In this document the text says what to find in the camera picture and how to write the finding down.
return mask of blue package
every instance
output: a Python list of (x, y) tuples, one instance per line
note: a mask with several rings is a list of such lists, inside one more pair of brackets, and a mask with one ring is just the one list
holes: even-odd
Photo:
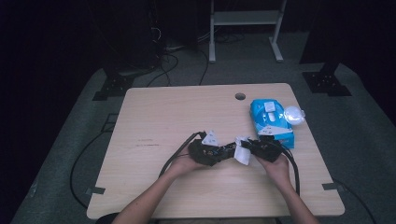
[(285, 120), (283, 106), (274, 99), (256, 99), (250, 104), (250, 116), (258, 136), (272, 135), (287, 148), (294, 148), (294, 133)]

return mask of gray carpet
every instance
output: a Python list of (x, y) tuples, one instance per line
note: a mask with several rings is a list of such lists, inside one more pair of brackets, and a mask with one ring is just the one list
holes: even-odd
[[(308, 125), (332, 177), (359, 195), (377, 223), (394, 223), (394, 125), (364, 89), (359, 77), (343, 65), (338, 67), (335, 75), (352, 96), (329, 97), (309, 90), (302, 72), (318, 71), (322, 64), (299, 64), (307, 33), (280, 34), (278, 44), (285, 59), (283, 63), (276, 62), (268, 35), (245, 35), (244, 40), (231, 45), (217, 44), (217, 61), (208, 66), (202, 85), (289, 83), (306, 113)], [(202, 44), (200, 49), (207, 55), (207, 44)], [(205, 71), (204, 54), (193, 50), (172, 54), (178, 58), (178, 65), (168, 73), (170, 85), (198, 85)], [(170, 68), (175, 62), (175, 58), (164, 56), (163, 68)], [(138, 77), (133, 87), (146, 87), (161, 72), (158, 69)], [(12, 223), (95, 222), (86, 217), (86, 210), (73, 198), (69, 177), (80, 152), (100, 134), (79, 158), (73, 175), (75, 193), (88, 204), (90, 189), (95, 185), (111, 137), (111, 133), (101, 134), (102, 127), (110, 113), (120, 111), (123, 100), (122, 97), (92, 100), (105, 80), (102, 69), (92, 75)], [(162, 76), (150, 87), (167, 85), (167, 78)], [(321, 217), (322, 223), (372, 223), (351, 192), (345, 190), (340, 195), (346, 212), (340, 217)], [(289, 217), (282, 217), (281, 221), (291, 223)]]

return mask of white lid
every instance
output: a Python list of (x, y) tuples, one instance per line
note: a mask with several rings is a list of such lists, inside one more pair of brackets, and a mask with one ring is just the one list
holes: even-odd
[(298, 125), (304, 121), (305, 112), (297, 106), (291, 105), (286, 107), (285, 120), (291, 125)]

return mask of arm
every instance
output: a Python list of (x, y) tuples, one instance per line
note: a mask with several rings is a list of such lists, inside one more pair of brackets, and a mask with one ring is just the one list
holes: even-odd
[(288, 159), (283, 155), (280, 155), (274, 162), (265, 161), (259, 157), (256, 159), (264, 167), (285, 199), (294, 223), (319, 223), (290, 183)]
[(172, 183), (179, 176), (204, 167), (191, 159), (190, 156), (187, 155), (188, 153), (189, 151), (185, 147), (179, 153), (180, 156), (172, 161), (172, 164), (165, 173), (117, 215), (113, 224), (149, 223), (149, 219), (154, 213), (157, 205)]

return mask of table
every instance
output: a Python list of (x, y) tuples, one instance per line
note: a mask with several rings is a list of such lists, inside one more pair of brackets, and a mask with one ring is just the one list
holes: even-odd
[[(236, 99), (237, 93), (244, 94), (245, 100)], [(256, 138), (249, 105), (262, 98), (299, 106), (291, 87), (284, 83), (128, 90), (96, 183), (97, 189), (105, 191), (92, 195), (87, 216), (96, 219), (119, 212), (158, 178), (165, 162), (192, 133), (213, 130), (221, 145), (240, 135)], [(316, 216), (342, 215), (345, 208), (338, 192), (322, 187), (332, 179), (307, 123), (295, 126), (294, 133), (292, 152), (300, 171), (301, 197)], [(290, 178), (294, 183), (291, 167)], [(248, 166), (228, 159), (182, 176), (153, 217), (289, 214), (280, 193), (251, 157)]]
[(269, 37), (271, 48), (276, 61), (283, 62), (282, 54), (277, 45), (280, 25), (285, 14), (287, 0), (282, 0), (279, 10), (255, 10), (255, 11), (215, 11), (214, 0), (210, 6), (210, 41), (209, 61), (216, 61), (215, 26), (217, 25), (274, 25), (274, 36)]

